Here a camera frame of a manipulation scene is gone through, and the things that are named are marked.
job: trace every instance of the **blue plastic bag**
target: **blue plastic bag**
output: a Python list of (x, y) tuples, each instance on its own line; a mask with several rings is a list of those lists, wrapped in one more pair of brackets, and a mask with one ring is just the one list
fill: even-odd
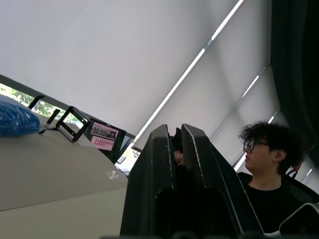
[(0, 136), (37, 133), (40, 120), (28, 107), (0, 95)]

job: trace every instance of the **man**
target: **man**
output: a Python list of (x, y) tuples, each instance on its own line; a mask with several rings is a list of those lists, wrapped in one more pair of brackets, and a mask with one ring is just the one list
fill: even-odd
[(281, 222), (303, 204), (282, 187), (287, 170), (304, 159), (303, 142), (292, 129), (266, 122), (246, 126), (239, 136), (252, 176), (238, 176), (264, 232), (278, 231)]

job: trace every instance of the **dark curtain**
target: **dark curtain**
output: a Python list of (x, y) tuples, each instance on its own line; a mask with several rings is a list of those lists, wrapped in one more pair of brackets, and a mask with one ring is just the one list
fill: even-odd
[(319, 1), (273, 0), (271, 65), (281, 110), (319, 166)]

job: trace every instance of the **eyeglasses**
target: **eyeglasses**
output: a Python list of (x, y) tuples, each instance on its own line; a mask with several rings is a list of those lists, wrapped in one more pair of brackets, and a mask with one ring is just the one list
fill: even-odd
[(267, 143), (252, 139), (250, 141), (244, 142), (244, 152), (246, 151), (246, 148), (248, 148), (249, 151), (253, 151), (255, 147), (255, 143), (269, 146)]

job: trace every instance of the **tree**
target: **tree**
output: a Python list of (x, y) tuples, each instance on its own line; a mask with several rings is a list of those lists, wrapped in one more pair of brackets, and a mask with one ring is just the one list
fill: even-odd
[[(20, 91), (17, 91), (15, 89), (11, 90), (11, 95), (14, 96), (14, 99), (16, 101), (18, 101), (19, 103), (23, 104), (24, 106), (29, 106), (31, 104), (31, 102), (34, 100), (34, 97), (29, 96), (25, 93), (22, 93)], [(38, 101), (38, 103), (33, 107), (33, 111), (36, 112), (39, 115), (42, 116), (46, 116), (46, 117), (50, 117), (53, 112), (55, 111), (55, 109), (59, 109), (60, 113), (56, 116), (56, 120), (60, 119), (64, 113), (65, 110), (55, 107), (47, 102), (44, 102), (42, 100)], [(74, 123), (74, 122), (80, 122), (75, 116), (69, 114), (66, 119), (65, 122), (67, 123)]]

